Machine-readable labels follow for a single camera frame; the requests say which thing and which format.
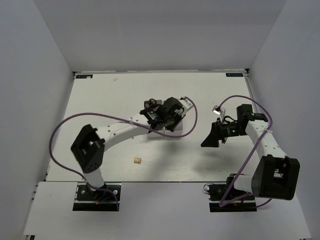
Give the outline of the black handled scissors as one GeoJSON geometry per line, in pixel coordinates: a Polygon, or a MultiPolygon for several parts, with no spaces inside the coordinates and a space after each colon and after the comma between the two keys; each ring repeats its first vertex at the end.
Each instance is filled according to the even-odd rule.
{"type": "Polygon", "coordinates": [[[157,101],[154,98],[144,101],[143,105],[145,109],[148,109],[157,104],[157,101]]]}

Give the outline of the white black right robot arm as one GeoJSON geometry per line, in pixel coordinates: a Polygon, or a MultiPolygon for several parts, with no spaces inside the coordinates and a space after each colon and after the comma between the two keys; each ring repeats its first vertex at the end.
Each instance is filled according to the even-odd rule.
{"type": "Polygon", "coordinates": [[[218,148],[228,138],[248,136],[254,145],[249,155],[257,153],[259,163],[253,175],[231,174],[222,199],[236,200],[252,194],[258,198],[291,200],[298,182],[299,161],[281,149],[268,130],[270,123],[265,114],[253,112],[250,104],[242,104],[237,107],[236,116],[235,121],[218,118],[213,122],[201,147],[218,148]]]}

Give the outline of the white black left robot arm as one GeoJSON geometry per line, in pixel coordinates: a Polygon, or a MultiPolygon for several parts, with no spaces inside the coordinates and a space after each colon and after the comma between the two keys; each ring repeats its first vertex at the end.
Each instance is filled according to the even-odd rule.
{"type": "Polygon", "coordinates": [[[94,128],[90,124],[83,126],[70,150],[85,181],[90,185],[90,196],[96,200],[105,196],[106,187],[100,166],[106,150],[136,136],[151,132],[163,135],[163,130],[173,132],[191,108],[193,104],[185,97],[170,97],[164,101],[151,98],[144,102],[139,113],[129,119],[105,127],[94,128]]]}

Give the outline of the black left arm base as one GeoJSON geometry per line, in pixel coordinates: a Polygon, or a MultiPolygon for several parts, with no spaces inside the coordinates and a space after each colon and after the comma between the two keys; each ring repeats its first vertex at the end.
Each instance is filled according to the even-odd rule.
{"type": "Polygon", "coordinates": [[[85,183],[76,188],[73,208],[74,212],[118,212],[121,198],[121,183],[106,183],[105,191],[92,191],[85,183]]]}

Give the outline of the white left organizer box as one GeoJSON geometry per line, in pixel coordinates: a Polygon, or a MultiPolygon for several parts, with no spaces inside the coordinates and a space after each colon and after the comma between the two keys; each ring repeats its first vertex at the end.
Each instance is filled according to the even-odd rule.
{"type": "MultiPolygon", "coordinates": [[[[162,104],[163,104],[163,101],[162,101],[161,99],[156,99],[156,101],[157,101],[157,104],[159,104],[159,105],[162,105],[162,104]]],[[[158,133],[155,133],[155,132],[153,132],[153,131],[150,131],[149,134],[146,135],[146,137],[147,137],[148,139],[155,139],[155,138],[161,138],[162,135],[160,135],[160,134],[158,134],[158,133]]]]}

